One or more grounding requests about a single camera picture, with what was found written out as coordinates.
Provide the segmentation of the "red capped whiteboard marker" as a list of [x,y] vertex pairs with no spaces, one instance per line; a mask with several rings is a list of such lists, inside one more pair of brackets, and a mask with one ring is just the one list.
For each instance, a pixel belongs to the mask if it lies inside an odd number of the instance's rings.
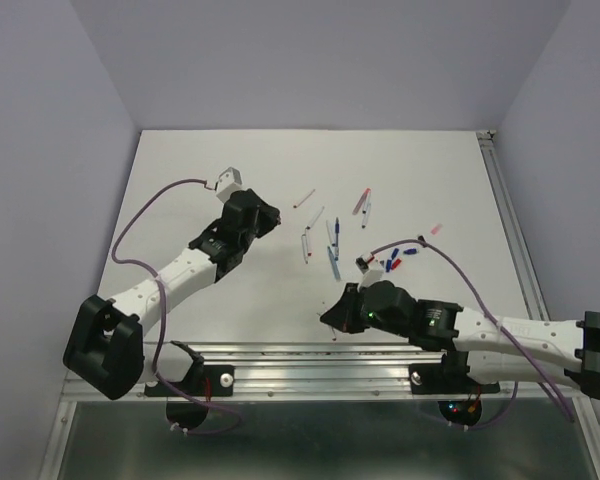
[[305,195],[303,195],[300,199],[298,199],[294,204],[293,204],[293,208],[297,209],[299,208],[301,205],[303,205],[314,193],[315,193],[316,189],[311,189],[309,192],[307,192]]

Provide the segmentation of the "blue capped whiteboard marker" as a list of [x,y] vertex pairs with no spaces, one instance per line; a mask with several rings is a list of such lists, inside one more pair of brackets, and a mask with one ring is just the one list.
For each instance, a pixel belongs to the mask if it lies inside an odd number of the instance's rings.
[[369,222],[369,216],[370,216],[370,211],[371,211],[371,204],[368,204],[365,208],[363,208],[363,217],[362,217],[362,222],[361,222],[361,228],[362,229],[366,229],[368,222]]
[[307,225],[305,227],[306,230],[311,230],[314,225],[317,223],[317,221],[319,220],[320,216],[322,215],[322,213],[325,210],[325,206],[321,206],[315,213],[314,215],[310,218],[310,220],[307,222]]

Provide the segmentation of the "light blue highlighter pen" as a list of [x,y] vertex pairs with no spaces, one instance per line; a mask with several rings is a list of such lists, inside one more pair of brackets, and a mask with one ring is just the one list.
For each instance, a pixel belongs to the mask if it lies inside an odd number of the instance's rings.
[[338,261],[336,260],[335,254],[334,254],[331,246],[327,247],[327,255],[328,255],[328,259],[329,259],[329,263],[331,266],[333,277],[337,282],[339,282],[341,280],[341,274],[340,274],[339,267],[338,267]]

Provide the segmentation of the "blue ballpoint pen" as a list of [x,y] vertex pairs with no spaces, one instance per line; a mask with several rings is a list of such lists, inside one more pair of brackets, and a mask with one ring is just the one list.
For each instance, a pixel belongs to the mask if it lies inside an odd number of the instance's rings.
[[339,248],[339,234],[340,234],[340,221],[339,218],[336,217],[335,219],[335,224],[334,224],[334,256],[335,256],[335,260],[338,261],[339,260],[339,252],[340,252],[340,248]]

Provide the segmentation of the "pink highlighter pen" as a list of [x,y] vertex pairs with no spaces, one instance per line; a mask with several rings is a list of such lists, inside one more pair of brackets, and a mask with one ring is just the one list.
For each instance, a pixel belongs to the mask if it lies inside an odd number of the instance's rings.
[[358,199],[355,207],[352,210],[353,215],[357,215],[366,203],[367,196],[369,195],[370,189],[366,188]]

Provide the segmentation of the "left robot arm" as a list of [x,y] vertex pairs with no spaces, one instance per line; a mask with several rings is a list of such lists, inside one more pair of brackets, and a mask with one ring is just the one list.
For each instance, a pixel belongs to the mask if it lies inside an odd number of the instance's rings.
[[144,337],[154,325],[165,327],[176,306],[239,266],[253,241],[280,222],[279,209],[253,190],[231,193],[221,216],[161,270],[151,269],[147,280],[110,298],[94,294],[83,301],[65,347],[64,366],[110,400],[152,381],[182,394],[195,392],[203,371],[193,363],[192,351],[178,346],[180,360],[162,375],[163,346],[149,348]]

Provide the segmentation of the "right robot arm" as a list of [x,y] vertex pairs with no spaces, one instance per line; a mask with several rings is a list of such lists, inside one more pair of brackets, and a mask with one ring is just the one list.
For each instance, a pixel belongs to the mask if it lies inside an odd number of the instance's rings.
[[548,322],[489,317],[456,303],[416,300],[383,280],[346,284],[320,321],[345,334],[377,329],[442,353],[434,376],[444,392],[511,381],[564,385],[600,400],[600,312]]

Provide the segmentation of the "aluminium rail frame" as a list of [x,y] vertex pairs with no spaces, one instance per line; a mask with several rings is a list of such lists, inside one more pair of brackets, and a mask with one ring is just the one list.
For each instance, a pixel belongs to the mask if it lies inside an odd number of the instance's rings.
[[[408,367],[437,354],[319,321],[358,279],[359,255],[419,235],[430,248],[391,275],[413,296],[550,321],[494,166],[483,132],[144,131],[116,225],[121,257],[155,268],[171,261],[220,213],[190,179],[214,180],[228,167],[281,212],[234,272],[169,317],[170,338],[235,367],[226,404],[243,419],[225,431],[215,412],[208,435],[186,435],[168,424],[168,399],[135,386],[113,402],[68,374],[43,477],[600,479],[600,424],[583,395],[569,393],[567,420],[537,385],[507,382],[482,399],[486,415],[507,407],[507,416],[465,431],[440,419],[435,397],[411,392]],[[366,188],[362,229],[352,210]],[[321,206],[306,263],[301,236]],[[339,282],[325,224],[336,217]]]

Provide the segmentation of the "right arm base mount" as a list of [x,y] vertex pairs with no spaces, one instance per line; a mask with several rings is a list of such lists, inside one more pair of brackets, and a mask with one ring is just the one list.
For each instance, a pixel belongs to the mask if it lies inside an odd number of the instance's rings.
[[481,384],[463,369],[446,369],[441,363],[416,363],[408,367],[411,392],[414,395],[495,394],[498,382]]

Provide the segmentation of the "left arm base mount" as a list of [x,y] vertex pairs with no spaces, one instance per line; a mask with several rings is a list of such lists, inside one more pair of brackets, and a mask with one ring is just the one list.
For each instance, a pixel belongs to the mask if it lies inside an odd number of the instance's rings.
[[[175,393],[161,382],[152,370],[155,348],[145,348],[145,368],[139,380],[148,397],[168,397]],[[190,396],[211,400],[213,397],[231,397],[235,367],[230,364],[210,364],[203,355],[188,344],[170,341],[162,346],[158,372],[176,389]]]

